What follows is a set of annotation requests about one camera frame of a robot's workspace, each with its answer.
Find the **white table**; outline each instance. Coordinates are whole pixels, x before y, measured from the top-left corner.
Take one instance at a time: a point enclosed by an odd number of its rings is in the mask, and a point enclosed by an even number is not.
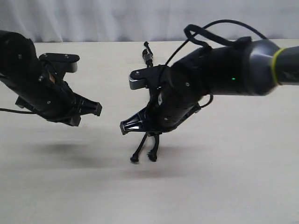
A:
[[[150,43],[155,64],[179,44]],[[143,134],[122,136],[119,123],[149,99],[148,90],[128,85],[129,73],[145,67],[143,43],[36,48],[38,55],[80,55],[66,81],[103,111],[83,116],[79,127],[0,113],[1,224],[299,223],[299,87],[266,97],[216,96],[161,136],[156,163],[147,159],[148,141],[133,165],[129,158]],[[195,48],[188,44],[174,61]],[[17,108],[17,96],[3,84],[0,95],[1,107]]]

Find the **white curtain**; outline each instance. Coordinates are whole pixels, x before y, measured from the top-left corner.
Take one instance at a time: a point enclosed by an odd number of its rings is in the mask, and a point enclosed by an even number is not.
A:
[[[269,38],[299,38],[298,0],[0,0],[0,29],[35,42],[183,40],[189,23],[245,22]],[[229,39],[250,32],[220,24]]]

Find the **yellow ring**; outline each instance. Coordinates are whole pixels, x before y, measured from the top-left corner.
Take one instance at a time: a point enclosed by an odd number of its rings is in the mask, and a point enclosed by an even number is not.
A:
[[[278,82],[275,66],[276,66],[276,61],[277,61],[278,55],[285,49],[286,48],[281,48],[278,51],[276,51],[275,54],[273,55],[272,62],[271,62],[271,72],[272,72],[273,80],[276,84],[279,84],[279,85],[281,85],[281,84]]]

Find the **white backdrop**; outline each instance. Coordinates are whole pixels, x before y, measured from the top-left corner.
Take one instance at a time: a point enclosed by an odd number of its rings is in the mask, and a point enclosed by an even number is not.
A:
[[[298,0],[0,0],[0,29],[35,42],[183,40],[187,24],[218,19],[243,21],[272,39],[299,38]],[[212,31],[249,34],[236,25]]]

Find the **white tabletop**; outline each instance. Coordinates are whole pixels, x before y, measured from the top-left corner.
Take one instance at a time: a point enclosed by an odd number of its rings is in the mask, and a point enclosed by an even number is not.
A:
[[[179,44],[151,42],[154,63],[164,63]],[[79,127],[0,113],[0,223],[299,223],[299,87],[266,97],[216,96],[161,136],[156,163],[146,156],[149,140],[133,165],[143,134],[122,136],[119,123],[149,99],[148,90],[128,84],[130,72],[145,67],[143,43],[36,48],[38,55],[78,54],[78,71],[65,79],[103,111],[83,116]],[[195,48],[188,44],[175,60]],[[1,107],[17,109],[17,96],[3,84],[0,95]]]

